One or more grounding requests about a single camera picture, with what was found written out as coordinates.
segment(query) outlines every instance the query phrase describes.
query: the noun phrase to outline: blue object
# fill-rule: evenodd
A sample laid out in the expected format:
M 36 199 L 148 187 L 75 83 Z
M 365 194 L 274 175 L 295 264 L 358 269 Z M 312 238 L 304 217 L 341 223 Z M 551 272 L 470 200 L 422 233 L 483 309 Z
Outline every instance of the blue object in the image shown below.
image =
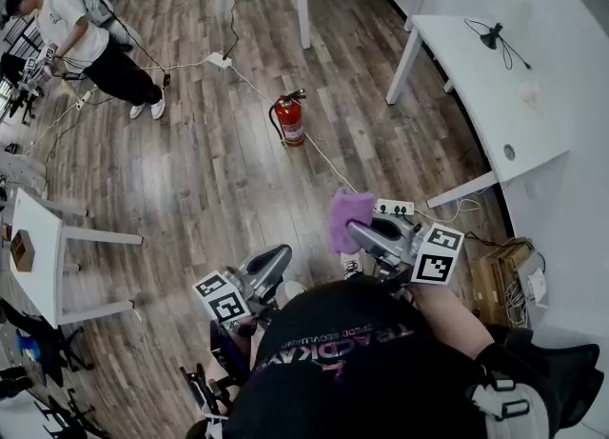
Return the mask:
M 22 336 L 19 330 L 15 331 L 15 335 L 17 337 L 17 348 L 21 351 L 30 350 L 35 360 L 40 359 L 40 348 L 38 348 L 38 343 L 33 337 Z

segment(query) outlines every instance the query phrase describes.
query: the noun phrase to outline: fire extinguisher hose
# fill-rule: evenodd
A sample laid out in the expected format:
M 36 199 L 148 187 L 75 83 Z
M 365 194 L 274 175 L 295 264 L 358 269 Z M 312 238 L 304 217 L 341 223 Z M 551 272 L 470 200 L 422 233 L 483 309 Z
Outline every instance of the fire extinguisher hose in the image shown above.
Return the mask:
M 273 111 L 275 109 L 275 106 L 277 106 L 277 104 L 273 104 L 270 107 L 270 109 L 268 110 L 268 120 L 273 125 L 273 128 L 275 128 L 275 130 L 277 131 L 277 134 L 279 135 L 279 139 L 283 143 L 284 142 L 284 137 L 282 136 L 282 132 L 279 130 L 279 128 L 277 127 L 277 125 L 275 124 L 275 121 L 273 119 Z

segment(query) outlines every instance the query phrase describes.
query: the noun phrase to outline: purple cloth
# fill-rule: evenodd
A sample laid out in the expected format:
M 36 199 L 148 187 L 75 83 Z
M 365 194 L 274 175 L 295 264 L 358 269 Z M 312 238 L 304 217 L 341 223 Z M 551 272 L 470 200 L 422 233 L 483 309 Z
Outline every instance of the purple cloth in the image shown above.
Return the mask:
M 351 193 L 338 189 L 330 206 L 330 246 L 332 252 L 353 254 L 361 248 L 346 231 L 349 221 L 357 221 L 370 226 L 374 210 L 374 194 Z

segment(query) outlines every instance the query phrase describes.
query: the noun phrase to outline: red fire extinguisher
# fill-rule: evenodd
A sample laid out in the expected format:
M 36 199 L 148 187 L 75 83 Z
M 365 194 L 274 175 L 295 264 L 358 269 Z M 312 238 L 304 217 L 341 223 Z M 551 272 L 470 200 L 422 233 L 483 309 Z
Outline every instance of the red fire extinguisher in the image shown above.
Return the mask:
M 305 89 L 296 90 L 288 95 L 282 95 L 268 110 L 268 118 L 279 134 L 282 144 L 295 147 L 305 142 L 303 110 L 299 102 L 305 98 Z M 281 130 L 273 120 L 274 110 Z

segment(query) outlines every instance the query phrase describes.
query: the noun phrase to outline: sneaker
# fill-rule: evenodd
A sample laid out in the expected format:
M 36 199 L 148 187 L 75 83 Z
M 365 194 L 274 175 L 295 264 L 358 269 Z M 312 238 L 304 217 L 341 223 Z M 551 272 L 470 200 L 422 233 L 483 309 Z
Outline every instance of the sneaker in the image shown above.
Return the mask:
M 137 119 L 139 117 L 139 115 L 142 113 L 142 110 L 144 110 L 145 106 L 146 106 L 146 104 L 142 104 L 141 106 L 133 106 L 131 108 L 131 112 L 129 113 L 129 118 Z
M 363 272 L 362 257 L 358 252 L 355 254 L 341 253 L 341 266 L 343 267 L 344 279 L 355 276 Z
M 152 119 L 155 121 L 157 119 L 161 119 L 163 116 L 163 111 L 165 110 L 165 92 L 161 90 L 161 100 L 156 104 L 152 104 L 150 106 L 150 110 L 152 111 Z

